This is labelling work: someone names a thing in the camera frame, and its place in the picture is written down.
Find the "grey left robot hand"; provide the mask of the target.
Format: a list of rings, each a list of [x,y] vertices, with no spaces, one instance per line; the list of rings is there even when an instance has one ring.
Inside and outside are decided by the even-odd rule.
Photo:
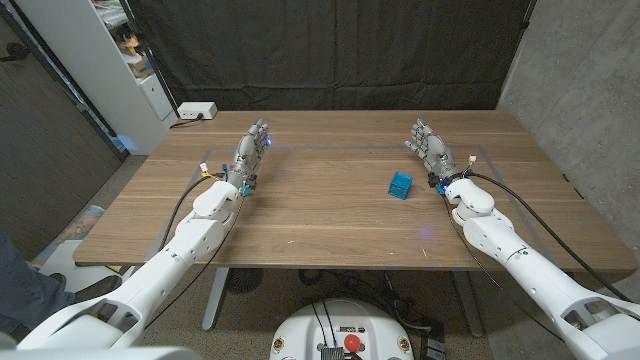
[[[226,181],[237,187],[242,196],[255,189],[257,172],[270,145],[269,127],[259,117],[240,139],[227,170]]]

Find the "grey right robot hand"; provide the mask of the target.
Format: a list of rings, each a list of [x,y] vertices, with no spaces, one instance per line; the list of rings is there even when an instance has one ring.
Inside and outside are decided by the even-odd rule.
[[[446,187],[460,178],[461,170],[449,147],[421,118],[412,125],[411,139],[404,144],[422,161],[430,187]]]

